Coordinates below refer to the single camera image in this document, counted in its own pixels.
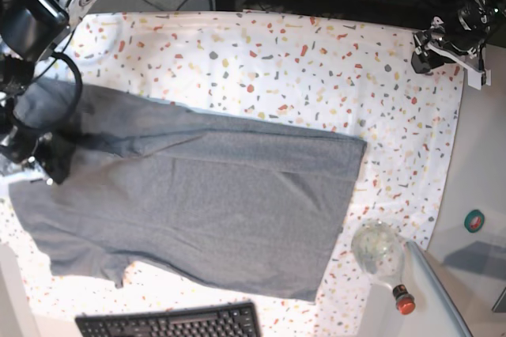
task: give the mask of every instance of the desk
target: desk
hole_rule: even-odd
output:
[[[71,320],[83,312],[252,299],[265,336],[354,335],[369,291],[349,251],[354,230],[365,218],[381,218],[426,248],[455,137],[463,72],[445,66],[432,76],[416,75],[411,38],[398,28],[273,13],[86,17],[68,53],[88,84],[352,134],[368,149],[315,304],[205,288],[144,263],[127,269],[121,290],[94,278],[52,277],[49,259],[5,201],[0,239],[18,254],[32,309]],[[49,74],[71,80],[62,64]]]

